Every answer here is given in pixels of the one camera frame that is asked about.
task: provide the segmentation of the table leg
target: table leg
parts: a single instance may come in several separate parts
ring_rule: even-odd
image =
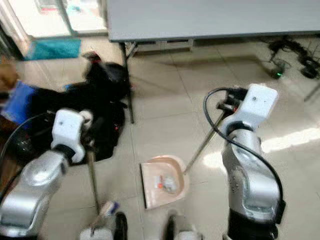
[[[130,83],[130,78],[129,78],[129,70],[128,70],[128,58],[127,58],[127,53],[126,53],[126,44],[124,42],[119,43],[120,49],[121,49],[121,54],[122,54],[122,59],[123,59],[123,67],[125,71],[125,80],[127,82],[128,86],[128,107],[129,107],[129,112],[130,112],[130,120],[131,123],[135,123],[135,118],[134,118],[134,110],[133,110],[133,105],[132,105],[132,91],[131,91],[131,83]]]

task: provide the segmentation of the dustpan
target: dustpan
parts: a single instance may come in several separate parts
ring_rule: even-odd
[[[183,174],[185,165],[173,155],[156,156],[145,163],[140,163],[144,191],[144,207],[153,209],[182,199],[189,189],[189,177]],[[168,193],[158,186],[159,178],[171,176],[176,184],[175,193]]]

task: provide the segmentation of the trash in dustpan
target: trash in dustpan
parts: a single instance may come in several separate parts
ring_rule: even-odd
[[[140,164],[146,209],[182,199],[189,188],[185,165],[176,156],[157,156]]]

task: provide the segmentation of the blue object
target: blue object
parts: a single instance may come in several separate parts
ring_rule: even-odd
[[[81,40],[77,38],[42,39],[32,42],[25,60],[77,58]]]
[[[28,119],[28,104],[30,96],[36,88],[18,81],[12,95],[1,111],[1,115],[18,125]]]

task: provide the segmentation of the doormat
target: doormat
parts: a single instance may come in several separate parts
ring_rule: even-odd
[[[31,47],[24,59],[30,61],[77,58],[80,52],[80,45],[81,40],[77,38],[35,40],[31,43]]]

